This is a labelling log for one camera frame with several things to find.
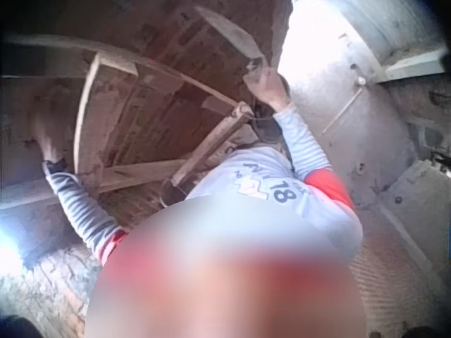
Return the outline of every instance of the hand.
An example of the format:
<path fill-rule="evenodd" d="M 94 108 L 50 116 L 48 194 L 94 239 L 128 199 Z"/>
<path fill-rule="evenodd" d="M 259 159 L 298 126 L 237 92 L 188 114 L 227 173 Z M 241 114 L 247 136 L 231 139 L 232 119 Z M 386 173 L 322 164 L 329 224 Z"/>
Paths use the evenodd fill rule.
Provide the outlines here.
<path fill-rule="evenodd" d="M 33 136 L 41 147 L 45 161 L 53 163 L 63 158 L 63 130 L 61 103 L 67 99 L 68 90 L 62 86 L 45 88 L 43 95 L 35 97 L 32 118 Z"/>
<path fill-rule="evenodd" d="M 276 112 L 282 111 L 290 104 L 288 95 L 282 79 L 274 68 L 263 68 L 260 78 L 256 79 L 255 74 L 249 73 L 243 77 L 247 88 L 258 100 L 271 106 Z"/>

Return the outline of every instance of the red sleeve cuff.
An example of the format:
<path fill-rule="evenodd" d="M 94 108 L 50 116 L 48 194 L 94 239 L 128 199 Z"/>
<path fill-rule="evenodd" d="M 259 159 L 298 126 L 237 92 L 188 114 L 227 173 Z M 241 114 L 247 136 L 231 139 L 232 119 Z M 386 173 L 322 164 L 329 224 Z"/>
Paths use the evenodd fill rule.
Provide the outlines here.
<path fill-rule="evenodd" d="M 342 202 L 355 210 L 355 205 L 352 203 L 344 184 L 332 170 L 314 170 L 305 178 L 304 183 L 321 190 L 330 199 Z"/>
<path fill-rule="evenodd" d="M 119 230 L 111 236 L 110 240 L 105 243 L 104 247 L 99 252 L 99 259 L 101 266 L 105 266 L 106 260 L 114 251 L 114 249 L 119 245 L 119 243 L 128 235 L 128 232 Z"/>

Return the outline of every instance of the gray sleeve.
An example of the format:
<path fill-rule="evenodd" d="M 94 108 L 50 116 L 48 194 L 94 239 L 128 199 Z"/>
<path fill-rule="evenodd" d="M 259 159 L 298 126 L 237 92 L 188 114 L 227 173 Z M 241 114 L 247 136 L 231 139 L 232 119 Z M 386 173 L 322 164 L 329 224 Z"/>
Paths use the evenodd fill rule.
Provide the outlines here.
<path fill-rule="evenodd" d="M 82 237 L 87 247 L 97 257 L 111 236 L 119 230 L 118 225 L 100 205 L 88 196 L 76 176 L 55 173 L 46 177 L 54 193 L 58 196 L 71 225 Z"/>
<path fill-rule="evenodd" d="M 300 180 L 315 169 L 332 169 L 323 149 L 315 140 L 296 105 L 274 114 L 283 131 L 295 172 Z"/>

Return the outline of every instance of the wooden beam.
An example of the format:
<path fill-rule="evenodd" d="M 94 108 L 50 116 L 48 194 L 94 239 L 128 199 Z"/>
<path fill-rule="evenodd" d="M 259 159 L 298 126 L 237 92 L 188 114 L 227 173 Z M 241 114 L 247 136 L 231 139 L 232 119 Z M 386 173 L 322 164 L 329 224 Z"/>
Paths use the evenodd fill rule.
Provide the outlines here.
<path fill-rule="evenodd" d="M 105 168 L 99 191 L 110 192 L 170 178 L 186 160 L 170 160 Z M 4 187 L 0 191 L 0 211 L 30 204 L 57 204 L 58 197 L 43 180 Z"/>
<path fill-rule="evenodd" d="M 191 157 L 177 170 L 171 179 L 174 187 L 182 184 L 204 164 L 208 157 L 239 130 L 251 117 L 253 112 L 244 102 L 240 102 L 231 116 L 225 117 L 192 152 Z"/>
<path fill-rule="evenodd" d="M 144 65 L 148 68 L 155 70 L 162 75 L 173 77 L 175 80 L 181 79 L 191 85 L 194 85 L 210 95 L 216 97 L 218 100 L 230 106 L 230 108 L 236 107 L 237 102 L 231 98 L 223 95 L 217 90 L 206 86 L 205 84 L 186 76 L 174 70 L 166 65 L 158 63 L 150 58 L 135 54 L 126 49 L 121 49 L 108 44 L 102 44 L 101 42 L 94 42 L 84 39 L 78 39 L 75 37 L 63 37 L 58 35 L 17 35 L 8 34 L 4 36 L 4 41 L 9 44 L 19 44 L 24 46 L 47 46 L 62 49 L 74 49 L 92 51 L 94 53 L 102 53 L 108 55 L 114 55 L 132 63 Z"/>
<path fill-rule="evenodd" d="M 92 56 L 80 52 L 40 46 L 4 44 L 1 77 L 52 77 L 85 79 Z"/>
<path fill-rule="evenodd" d="M 133 63 L 97 54 L 85 80 L 74 139 L 75 174 L 97 197 L 104 151 L 137 79 Z"/>

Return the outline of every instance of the raised arm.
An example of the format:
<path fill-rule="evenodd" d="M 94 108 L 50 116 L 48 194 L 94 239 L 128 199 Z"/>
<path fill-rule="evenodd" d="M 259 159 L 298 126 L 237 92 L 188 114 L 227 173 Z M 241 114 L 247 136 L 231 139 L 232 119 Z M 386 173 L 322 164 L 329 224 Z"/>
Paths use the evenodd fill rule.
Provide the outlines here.
<path fill-rule="evenodd" d="M 282 128 L 297 178 L 321 190 L 330 199 L 354 208 L 341 179 L 332 171 L 323 149 L 291 101 L 277 70 L 264 68 L 258 81 L 253 75 L 244 76 L 244 81 L 260 101 L 275 111 L 273 117 Z"/>
<path fill-rule="evenodd" d="M 36 105 L 32 129 L 42 150 L 47 181 L 77 234 L 104 265 L 127 232 L 88 196 L 76 176 L 65 171 L 60 133 L 63 126 L 58 125 L 58 116 L 55 115 L 59 112 L 51 110 L 59 96 L 64 97 L 61 88 L 50 92 Z"/>

